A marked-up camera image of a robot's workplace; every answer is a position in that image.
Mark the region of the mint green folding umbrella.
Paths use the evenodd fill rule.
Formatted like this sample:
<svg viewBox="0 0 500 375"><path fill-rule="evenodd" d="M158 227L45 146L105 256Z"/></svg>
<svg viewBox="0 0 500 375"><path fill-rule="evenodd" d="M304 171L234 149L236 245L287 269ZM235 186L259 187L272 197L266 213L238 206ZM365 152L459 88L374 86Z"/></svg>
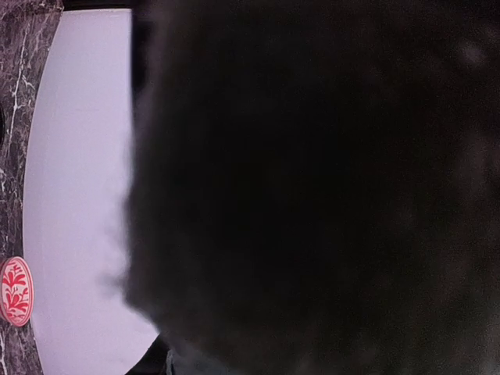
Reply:
<svg viewBox="0 0 500 375"><path fill-rule="evenodd" d="M132 15L123 291L162 373L498 373L498 2Z"/></svg>

